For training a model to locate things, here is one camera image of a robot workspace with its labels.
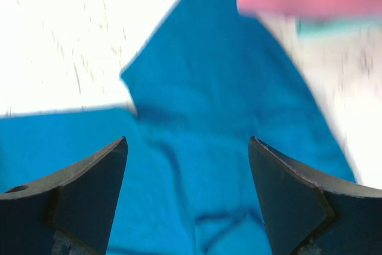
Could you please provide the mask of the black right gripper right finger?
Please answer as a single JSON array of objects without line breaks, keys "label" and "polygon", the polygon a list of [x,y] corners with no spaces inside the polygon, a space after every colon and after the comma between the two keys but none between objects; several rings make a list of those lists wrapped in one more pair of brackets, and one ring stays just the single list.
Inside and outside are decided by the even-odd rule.
[{"label": "black right gripper right finger", "polygon": [[381,254],[381,190],[252,137],[249,163],[272,254]]}]

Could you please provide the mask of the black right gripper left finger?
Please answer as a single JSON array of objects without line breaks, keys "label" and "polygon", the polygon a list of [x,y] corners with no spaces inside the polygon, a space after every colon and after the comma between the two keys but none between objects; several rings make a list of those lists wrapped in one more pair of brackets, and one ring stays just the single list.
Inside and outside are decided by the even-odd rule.
[{"label": "black right gripper left finger", "polygon": [[105,254],[127,163],[124,137],[1,194],[1,254]]}]

